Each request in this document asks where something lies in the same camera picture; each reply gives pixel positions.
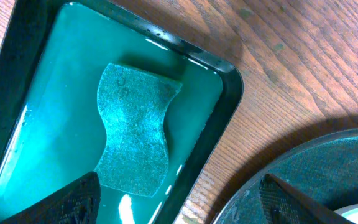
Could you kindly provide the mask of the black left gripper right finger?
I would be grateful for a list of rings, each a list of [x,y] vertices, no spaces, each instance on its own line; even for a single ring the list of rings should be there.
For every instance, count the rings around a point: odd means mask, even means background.
[[[264,175],[260,181],[259,196],[268,223],[352,224],[272,174]]]

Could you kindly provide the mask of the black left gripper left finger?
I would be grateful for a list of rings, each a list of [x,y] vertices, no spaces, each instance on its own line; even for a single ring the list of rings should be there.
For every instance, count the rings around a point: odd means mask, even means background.
[[[95,224],[100,201],[99,177],[96,172],[91,171],[2,222],[5,224]]]

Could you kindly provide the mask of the green scrub sponge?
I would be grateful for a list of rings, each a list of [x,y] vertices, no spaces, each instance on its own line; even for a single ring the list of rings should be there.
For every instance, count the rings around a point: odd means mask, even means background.
[[[182,84],[135,67],[110,63],[98,85],[106,145],[95,168],[102,185],[153,197],[169,167],[164,120]]]

